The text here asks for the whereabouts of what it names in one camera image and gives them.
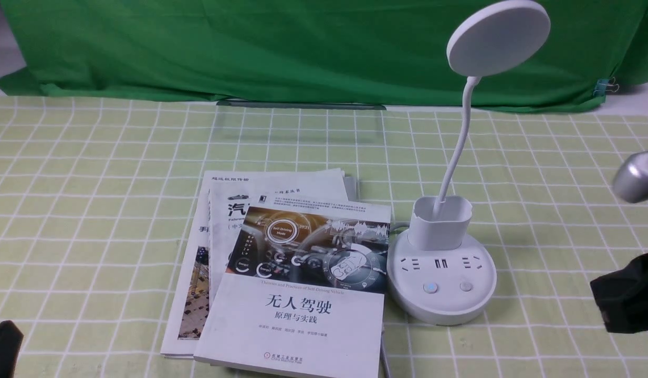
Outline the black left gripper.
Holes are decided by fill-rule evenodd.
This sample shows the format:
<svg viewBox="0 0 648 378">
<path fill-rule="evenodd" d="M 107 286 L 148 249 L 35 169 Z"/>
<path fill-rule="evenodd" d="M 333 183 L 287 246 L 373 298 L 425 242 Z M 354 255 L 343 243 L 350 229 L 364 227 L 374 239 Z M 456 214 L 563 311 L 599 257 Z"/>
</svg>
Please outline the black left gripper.
<svg viewBox="0 0 648 378">
<path fill-rule="evenodd" d="M 13 321 L 0 323 L 0 377 L 14 376 L 23 339 L 23 332 Z"/>
</svg>

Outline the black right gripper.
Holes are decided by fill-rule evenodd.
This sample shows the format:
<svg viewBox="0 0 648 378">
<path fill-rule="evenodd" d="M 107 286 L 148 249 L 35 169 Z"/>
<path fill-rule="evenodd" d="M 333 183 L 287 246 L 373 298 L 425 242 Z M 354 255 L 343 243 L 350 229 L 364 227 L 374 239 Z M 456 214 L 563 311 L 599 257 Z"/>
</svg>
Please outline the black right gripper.
<svg viewBox="0 0 648 378">
<path fill-rule="evenodd" d="M 608 333 L 648 332 L 648 252 L 590 282 Z"/>
</svg>

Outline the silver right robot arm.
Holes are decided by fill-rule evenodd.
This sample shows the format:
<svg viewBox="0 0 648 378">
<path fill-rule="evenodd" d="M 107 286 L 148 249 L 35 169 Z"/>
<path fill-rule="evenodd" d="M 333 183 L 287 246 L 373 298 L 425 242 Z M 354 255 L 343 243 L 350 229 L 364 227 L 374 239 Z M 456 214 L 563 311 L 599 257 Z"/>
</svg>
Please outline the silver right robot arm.
<svg viewBox="0 0 648 378">
<path fill-rule="evenodd" d="M 648 150 L 630 155 L 612 180 L 614 195 L 627 203 L 648 201 Z M 590 282 L 608 333 L 648 332 L 648 252 Z"/>
</svg>

